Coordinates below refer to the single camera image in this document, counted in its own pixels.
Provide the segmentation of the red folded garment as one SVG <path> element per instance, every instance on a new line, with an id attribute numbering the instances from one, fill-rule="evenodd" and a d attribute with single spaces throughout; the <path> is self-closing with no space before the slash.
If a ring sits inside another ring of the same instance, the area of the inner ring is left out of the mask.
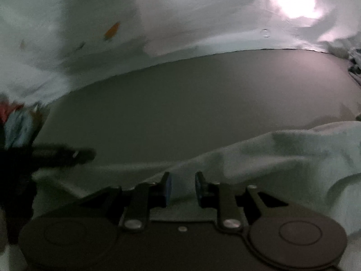
<path id="1" fill-rule="evenodd" d="M 6 123 L 8 120 L 10 114 L 16 110 L 20 110 L 24 107 L 24 104 L 17 103 L 17 102 L 7 102 L 7 101 L 1 101 L 0 104 L 0 117 L 2 123 Z"/>

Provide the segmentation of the grey-blue folded garment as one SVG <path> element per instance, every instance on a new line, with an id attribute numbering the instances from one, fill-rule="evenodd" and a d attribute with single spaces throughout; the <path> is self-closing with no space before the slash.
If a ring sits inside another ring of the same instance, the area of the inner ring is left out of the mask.
<path id="1" fill-rule="evenodd" d="M 31 145 L 45 123 L 46 114 L 46 107 L 40 104 L 10 113 L 4 125 L 4 148 Z"/>

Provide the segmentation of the white carrot-print storage bag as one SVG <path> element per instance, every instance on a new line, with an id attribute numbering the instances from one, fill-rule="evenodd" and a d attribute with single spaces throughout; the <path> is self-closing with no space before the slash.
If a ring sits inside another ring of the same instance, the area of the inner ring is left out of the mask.
<path id="1" fill-rule="evenodd" d="M 50 103 L 165 62 L 359 45 L 360 0 L 1 0 L 1 94 Z"/>

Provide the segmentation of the light green garment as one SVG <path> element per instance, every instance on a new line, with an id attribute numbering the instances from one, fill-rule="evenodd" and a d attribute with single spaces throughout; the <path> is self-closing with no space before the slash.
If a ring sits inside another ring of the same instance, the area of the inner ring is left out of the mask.
<path id="1" fill-rule="evenodd" d="M 179 163 L 85 165 L 42 170 L 35 175 L 77 198 L 120 185 L 157 182 L 171 174 L 171 203 L 151 212 L 154 220 L 190 221 L 212 217 L 197 206 L 194 176 L 238 187 L 256 185 L 339 222 L 348 234 L 360 231 L 360 122 L 308 130 L 281 130 L 207 152 Z"/>

